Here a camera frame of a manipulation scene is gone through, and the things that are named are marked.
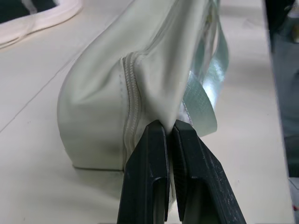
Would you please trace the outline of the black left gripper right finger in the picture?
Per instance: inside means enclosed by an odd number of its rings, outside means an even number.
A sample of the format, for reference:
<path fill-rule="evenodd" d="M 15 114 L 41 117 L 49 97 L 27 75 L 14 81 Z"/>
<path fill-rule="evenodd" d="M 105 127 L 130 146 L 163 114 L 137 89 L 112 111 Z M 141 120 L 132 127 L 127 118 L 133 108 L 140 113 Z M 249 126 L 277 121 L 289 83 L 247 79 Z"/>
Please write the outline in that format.
<path fill-rule="evenodd" d="M 193 127 L 177 120 L 172 163 L 182 224 L 247 224 L 225 171 Z"/>

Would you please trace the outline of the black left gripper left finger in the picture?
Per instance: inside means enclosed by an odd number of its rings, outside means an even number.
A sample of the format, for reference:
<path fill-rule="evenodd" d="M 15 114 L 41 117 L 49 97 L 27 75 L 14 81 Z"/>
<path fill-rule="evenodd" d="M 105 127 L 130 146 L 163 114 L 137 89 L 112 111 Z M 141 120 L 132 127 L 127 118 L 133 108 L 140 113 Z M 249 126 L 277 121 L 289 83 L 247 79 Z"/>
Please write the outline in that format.
<path fill-rule="evenodd" d="M 169 196 L 166 134 L 155 120 L 145 127 L 126 163 L 117 224 L 164 224 Z"/>

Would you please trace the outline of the pale green zip pouch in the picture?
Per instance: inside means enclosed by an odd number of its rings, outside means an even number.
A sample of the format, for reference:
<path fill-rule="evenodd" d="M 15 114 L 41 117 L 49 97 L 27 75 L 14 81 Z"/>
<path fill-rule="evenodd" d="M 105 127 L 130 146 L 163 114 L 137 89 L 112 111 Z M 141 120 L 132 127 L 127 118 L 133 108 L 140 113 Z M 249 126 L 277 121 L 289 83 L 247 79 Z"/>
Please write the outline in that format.
<path fill-rule="evenodd" d="M 149 123 L 176 120 L 198 136 L 217 130 L 228 68 L 221 0 L 133 0 L 82 52 L 57 103 L 76 168 L 122 171 Z"/>

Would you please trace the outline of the white bag with dark opening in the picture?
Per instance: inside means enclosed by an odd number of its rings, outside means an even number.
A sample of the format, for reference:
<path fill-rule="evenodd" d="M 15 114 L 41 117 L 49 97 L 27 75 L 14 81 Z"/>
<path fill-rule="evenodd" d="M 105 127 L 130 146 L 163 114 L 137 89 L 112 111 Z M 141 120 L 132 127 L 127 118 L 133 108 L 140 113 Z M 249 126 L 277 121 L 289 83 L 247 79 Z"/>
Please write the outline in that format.
<path fill-rule="evenodd" d="M 74 17 L 82 0 L 0 0 L 0 49 Z"/>

